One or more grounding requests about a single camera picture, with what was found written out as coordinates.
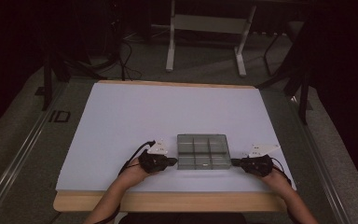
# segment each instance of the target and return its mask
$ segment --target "hand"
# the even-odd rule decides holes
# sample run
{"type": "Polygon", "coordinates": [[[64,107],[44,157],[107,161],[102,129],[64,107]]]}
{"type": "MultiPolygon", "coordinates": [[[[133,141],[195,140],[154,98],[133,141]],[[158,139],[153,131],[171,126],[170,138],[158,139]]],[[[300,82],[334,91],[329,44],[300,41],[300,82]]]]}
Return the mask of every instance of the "hand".
{"type": "Polygon", "coordinates": [[[139,164],[138,158],[133,159],[128,168],[121,173],[115,182],[124,189],[129,189],[130,187],[136,186],[145,178],[152,174],[148,174],[139,164]]]}
{"type": "Polygon", "coordinates": [[[277,193],[283,199],[290,197],[293,193],[296,193],[292,186],[287,182],[286,177],[281,174],[281,172],[272,169],[272,172],[269,175],[260,177],[261,181],[267,184],[272,191],[277,193]]]}

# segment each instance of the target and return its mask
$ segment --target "white metal frame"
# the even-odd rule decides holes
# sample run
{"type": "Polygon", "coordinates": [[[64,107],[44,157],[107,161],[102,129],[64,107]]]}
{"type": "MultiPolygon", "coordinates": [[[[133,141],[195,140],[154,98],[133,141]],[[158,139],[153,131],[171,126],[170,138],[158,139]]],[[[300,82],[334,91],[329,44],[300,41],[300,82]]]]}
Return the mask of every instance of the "white metal frame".
{"type": "Polygon", "coordinates": [[[171,3],[171,29],[170,29],[170,46],[168,48],[167,57],[167,72],[173,70],[173,61],[175,54],[175,29],[178,30],[192,30],[204,32],[217,32],[228,34],[241,35],[240,44],[234,49],[238,71],[240,76],[246,76],[245,65],[243,62],[242,51],[245,45],[246,38],[252,24],[253,16],[255,14],[256,6],[252,6],[248,18],[245,19],[231,19],[231,18],[216,18],[175,14],[175,0],[171,3]]]}

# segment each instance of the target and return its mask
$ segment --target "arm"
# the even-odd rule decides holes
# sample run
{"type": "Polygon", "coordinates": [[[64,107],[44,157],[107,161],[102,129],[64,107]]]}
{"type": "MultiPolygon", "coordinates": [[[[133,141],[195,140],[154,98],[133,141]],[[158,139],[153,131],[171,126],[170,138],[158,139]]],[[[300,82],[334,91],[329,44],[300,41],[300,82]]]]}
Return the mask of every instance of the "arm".
{"type": "Polygon", "coordinates": [[[309,208],[279,171],[272,169],[272,172],[262,177],[261,180],[284,200],[288,211],[296,220],[303,224],[318,223],[309,208]]]}
{"type": "Polygon", "coordinates": [[[89,214],[84,224],[93,224],[111,216],[116,211],[127,189],[141,183],[145,178],[150,176],[140,165],[136,165],[138,163],[138,159],[134,159],[130,163],[129,168],[117,177],[94,210],[89,214]]]}

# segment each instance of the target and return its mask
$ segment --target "table leg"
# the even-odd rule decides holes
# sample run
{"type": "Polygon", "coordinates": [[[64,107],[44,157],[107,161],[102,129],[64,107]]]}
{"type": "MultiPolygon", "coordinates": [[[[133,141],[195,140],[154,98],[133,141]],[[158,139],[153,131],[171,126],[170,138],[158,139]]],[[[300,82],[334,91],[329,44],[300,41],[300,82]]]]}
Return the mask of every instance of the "table leg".
{"type": "Polygon", "coordinates": [[[251,28],[252,25],[252,20],[253,20],[253,16],[255,14],[255,9],[256,6],[252,6],[249,16],[246,20],[246,23],[243,25],[243,31],[241,34],[241,42],[240,44],[235,47],[234,51],[235,51],[235,57],[237,60],[237,66],[238,66],[238,72],[240,74],[241,77],[246,76],[246,70],[245,70],[245,65],[243,62],[243,57],[242,57],[242,51],[243,51],[243,46],[245,45],[246,42],[246,38],[248,37],[249,34],[249,30],[251,28]]]}

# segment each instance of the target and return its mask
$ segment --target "person's left hand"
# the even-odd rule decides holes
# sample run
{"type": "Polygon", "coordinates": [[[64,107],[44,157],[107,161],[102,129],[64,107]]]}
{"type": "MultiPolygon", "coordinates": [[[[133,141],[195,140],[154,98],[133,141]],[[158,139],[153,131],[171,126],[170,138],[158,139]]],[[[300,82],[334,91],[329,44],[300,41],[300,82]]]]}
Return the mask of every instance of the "person's left hand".
{"type": "Polygon", "coordinates": [[[115,182],[119,184],[124,189],[129,189],[130,187],[136,186],[145,178],[152,174],[148,174],[139,164],[138,158],[133,159],[128,168],[121,173],[115,182]]]}

